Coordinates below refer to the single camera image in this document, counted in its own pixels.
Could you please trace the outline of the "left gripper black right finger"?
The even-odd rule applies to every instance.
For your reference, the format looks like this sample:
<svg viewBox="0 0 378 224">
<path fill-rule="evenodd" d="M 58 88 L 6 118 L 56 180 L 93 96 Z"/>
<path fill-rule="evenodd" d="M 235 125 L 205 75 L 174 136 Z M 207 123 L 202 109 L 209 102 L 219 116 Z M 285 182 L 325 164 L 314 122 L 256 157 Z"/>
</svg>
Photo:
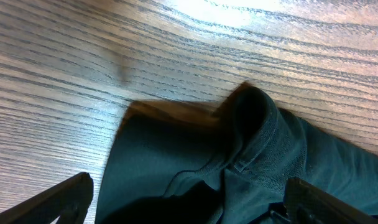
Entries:
<svg viewBox="0 0 378 224">
<path fill-rule="evenodd" d="M 294 224 L 378 224 L 377 218 L 297 177 L 288 179 L 283 204 Z"/>
</svg>

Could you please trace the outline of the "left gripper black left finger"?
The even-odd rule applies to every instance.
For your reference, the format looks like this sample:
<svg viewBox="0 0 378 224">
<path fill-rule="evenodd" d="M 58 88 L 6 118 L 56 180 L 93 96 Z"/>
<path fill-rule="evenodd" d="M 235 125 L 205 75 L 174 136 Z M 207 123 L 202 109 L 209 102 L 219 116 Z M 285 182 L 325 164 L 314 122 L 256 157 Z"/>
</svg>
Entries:
<svg viewBox="0 0 378 224">
<path fill-rule="evenodd" d="M 0 224 L 83 224 L 94 192 L 87 172 L 73 177 L 0 213 Z"/>
</svg>

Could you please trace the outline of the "black Sydrogen t-shirt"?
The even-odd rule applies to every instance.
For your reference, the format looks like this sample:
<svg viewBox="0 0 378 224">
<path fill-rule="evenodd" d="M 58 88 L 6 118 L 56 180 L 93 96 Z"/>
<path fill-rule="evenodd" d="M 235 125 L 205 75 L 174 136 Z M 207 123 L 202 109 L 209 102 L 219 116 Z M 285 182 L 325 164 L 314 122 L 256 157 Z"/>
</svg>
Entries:
<svg viewBox="0 0 378 224">
<path fill-rule="evenodd" d="M 378 156 L 242 86 L 216 126 L 131 113 L 116 136 L 96 223 L 282 223 L 298 177 L 378 217 Z"/>
</svg>

